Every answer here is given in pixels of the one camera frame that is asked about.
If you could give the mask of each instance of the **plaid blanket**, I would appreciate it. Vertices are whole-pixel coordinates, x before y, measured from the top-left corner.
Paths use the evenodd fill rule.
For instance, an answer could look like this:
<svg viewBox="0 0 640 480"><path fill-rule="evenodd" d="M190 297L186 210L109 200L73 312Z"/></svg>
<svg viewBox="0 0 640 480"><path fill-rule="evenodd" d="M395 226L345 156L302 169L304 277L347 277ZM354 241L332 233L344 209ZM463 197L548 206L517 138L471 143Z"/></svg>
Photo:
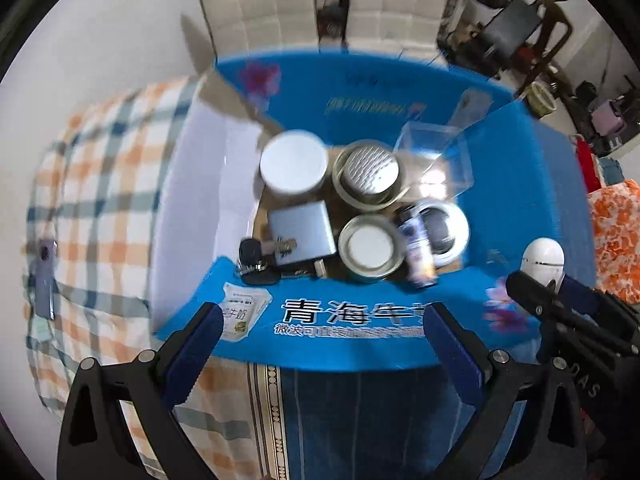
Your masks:
<svg viewBox="0 0 640 480"><path fill-rule="evenodd" d="M70 119L38 169L25 245L26 345L40 399L60 420L83 358L127 362L159 345L147 299L154 223L198 88L197 79L186 78L91 106ZM57 242L52 321L33 313L33 265L43 238ZM212 357L188 401L175 408L221 480L288 478L279 382L274 367ZM162 478L135 410L123 407L143 463Z"/></svg>

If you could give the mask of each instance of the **car key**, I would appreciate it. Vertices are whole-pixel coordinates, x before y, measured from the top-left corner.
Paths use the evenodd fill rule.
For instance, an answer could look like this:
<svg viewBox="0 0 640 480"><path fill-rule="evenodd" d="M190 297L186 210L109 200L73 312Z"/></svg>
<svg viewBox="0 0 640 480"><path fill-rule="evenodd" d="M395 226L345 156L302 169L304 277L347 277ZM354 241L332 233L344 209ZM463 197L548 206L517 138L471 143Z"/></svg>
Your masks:
<svg viewBox="0 0 640 480"><path fill-rule="evenodd" d="M238 260L245 267L259 267L262 263L262 245L256 238L245 238L240 242Z"/></svg>
<svg viewBox="0 0 640 480"><path fill-rule="evenodd" d="M283 272L282 273L282 279L283 280L290 280L292 278L313 278L315 277L315 275L311 272L308 272L308 270L292 270L291 272Z"/></svg>
<svg viewBox="0 0 640 480"><path fill-rule="evenodd" d="M298 247L298 242L293 238L285 240L278 238L276 241L261 242L263 254L279 254L280 256L286 256L291 254L293 249Z"/></svg>
<svg viewBox="0 0 640 480"><path fill-rule="evenodd" d="M282 278L282 272L277 267L266 266L262 270L254 270L247 274L242 274L240 279L249 286L269 286L275 285Z"/></svg>

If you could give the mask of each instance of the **white plastic jar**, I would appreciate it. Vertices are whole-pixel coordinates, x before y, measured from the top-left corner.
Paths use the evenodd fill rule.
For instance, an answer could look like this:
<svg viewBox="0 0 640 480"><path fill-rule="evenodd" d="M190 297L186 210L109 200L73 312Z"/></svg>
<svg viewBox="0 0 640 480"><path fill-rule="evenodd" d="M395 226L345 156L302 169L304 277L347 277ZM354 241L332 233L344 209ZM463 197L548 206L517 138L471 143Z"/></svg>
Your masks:
<svg viewBox="0 0 640 480"><path fill-rule="evenodd" d="M276 197L290 202L318 190L328 165L329 155L320 137L305 130L287 130L267 143L260 174Z"/></svg>

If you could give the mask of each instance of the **tin can lid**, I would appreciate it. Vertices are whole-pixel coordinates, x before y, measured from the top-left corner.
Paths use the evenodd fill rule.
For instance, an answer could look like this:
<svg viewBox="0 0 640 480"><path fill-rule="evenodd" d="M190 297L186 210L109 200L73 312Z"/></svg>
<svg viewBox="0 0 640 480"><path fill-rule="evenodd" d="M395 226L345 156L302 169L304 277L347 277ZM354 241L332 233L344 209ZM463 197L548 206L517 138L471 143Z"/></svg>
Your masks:
<svg viewBox="0 0 640 480"><path fill-rule="evenodd" d="M369 145L354 150L344 165L344 179L357 194L372 196L389 190L400 174L396 156L388 149Z"/></svg>
<svg viewBox="0 0 640 480"><path fill-rule="evenodd" d="M394 241L383 228L376 225L362 225L349 238L347 250L359 267L376 270L393 257Z"/></svg>
<svg viewBox="0 0 640 480"><path fill-rule="evenodd" d="M305 130L289 130L271 139L260 157L264 183L280 195L298 195L322 182L329 156L322 140Z"/></svg>

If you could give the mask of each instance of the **white chair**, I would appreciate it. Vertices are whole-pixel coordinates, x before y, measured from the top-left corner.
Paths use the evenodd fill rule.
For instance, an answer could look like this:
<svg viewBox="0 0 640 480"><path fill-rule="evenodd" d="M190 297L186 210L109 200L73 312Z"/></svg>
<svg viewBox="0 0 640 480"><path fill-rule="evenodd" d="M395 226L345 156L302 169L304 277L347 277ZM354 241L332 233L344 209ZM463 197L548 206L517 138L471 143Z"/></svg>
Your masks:
<svg viewBox="0 0 640 480"><path fill-rule="evenodd" d="M217 56L318 46L314 0L200 0Z"/></svg>
<svg viewBox="0 0 640 480"><path fill-rule="evenodd" d="M402 54L431 61L447 0L350 0L350 50Z"/></svg>

